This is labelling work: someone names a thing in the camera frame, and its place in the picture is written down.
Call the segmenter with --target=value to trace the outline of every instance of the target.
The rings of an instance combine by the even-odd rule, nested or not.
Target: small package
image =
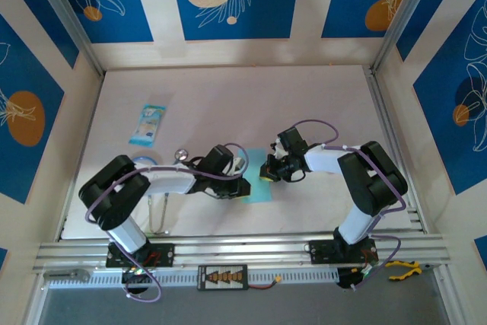
[[[154,144],[155,133],[158,130],[165,110],[166,107],[146,104],[140,113],[137,128],[130,138],[129,143],[151,148]]]

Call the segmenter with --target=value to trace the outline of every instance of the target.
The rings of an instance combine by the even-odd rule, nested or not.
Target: yellow pliers
[[[410,271],[403,274],[402,276],[391,276],[391,277],[389,277],[390,281],[399,282],[399,281],[403,281],[406,278],[409,278],[410,276],[419,275],[419,274],[423,273],[425,270],[430,270],[430,269],[436,268],[439,265],[438,264],[427,264],[427,263],[426,264],[419,264],[419,262],[416,262],[416,261],[415,262],[401,262],[400,260],[394,260],[393,262],[388,262],[386,264],[386,267],[389,267],[389,266],[405,266],[407,268],[411,268]]]

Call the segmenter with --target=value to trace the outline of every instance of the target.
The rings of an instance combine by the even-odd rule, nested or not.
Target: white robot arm
[[[314,171],[342,174],[345,178],[354,205],[345,221],[335,229],[333,253],[324,255],[329,260],[325,263],[353,263],[348,259],[355,259],[356,253],[368,244],[365,241],[379,221],[380,212],[397,202],[397,193],[404,195],[408,189],[403,175],[377,142],[347,148],[348,151],[324,144],[308,146],[296,128],[291,127],[278,134],[271,147],[275,153],[268,155],[260,169],[263,179],[294,183],[304,179],[306,173]],[[373,172],[368,160],[380,170],[396,192]],[[297,171],[301,171],[303,177],[293,180],[292,176]]]
[[[79,197],[88,209],[88,221],[92,215],[95,221],[91,222],[108,231],[128,253],[144,259],[150,243],[130,217],[144,195],[192,194],[210,189],[219,199],[248,196],[250,184],[242,177],[243,165],[243,159],[234,157],[223,145],[215,146],[203,158],[140,169],[135,169],[128,156],[119,155],[80,189]],[[120,179],[123,184],[117,185]],[[111,191],[102,197],[107,190]]]

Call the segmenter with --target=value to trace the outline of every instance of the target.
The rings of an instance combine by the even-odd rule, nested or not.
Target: blue cloth
[[[475,239],[475,245],[480,254],[480,259],[484,263],[485,270],[487,270],[487,235]]]
[[[252,188],[250,190],[250,196],[242,198],[241,201],[244,203],[271,202],[272,193],[270,182],[259,178],[260,167],[266,162],[266,150],[264,148],[248,148],[247,154],[249,155],[250,162],[243,177],[249,181]],[[245,158],[242,151],[238,152],[238,156]]]

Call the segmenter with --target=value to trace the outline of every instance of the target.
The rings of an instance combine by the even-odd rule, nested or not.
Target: metal bracket
[[[44,272],[43,277],[46,281],[54,281],[60,279],[68,279],[72,281],[79,281],[88,283],[91,275],[84,269],[68,269],[68,270],[48,270]]]
[[[358,263],[372,262],[377,257],[377,248],[372,239],[361,242],[357,247],[350,246],[346,253],[338,250],[334,240],[315,240],[310,241],[308,245],[311,264],[350,263],[357,266]]]
[[[174,244],[154,244],[150,246],[151,257],[144,265],[151,268],[172,267],[174,260]],[[114,243],[108,245],[107,268],[130,268],[134,266]]]

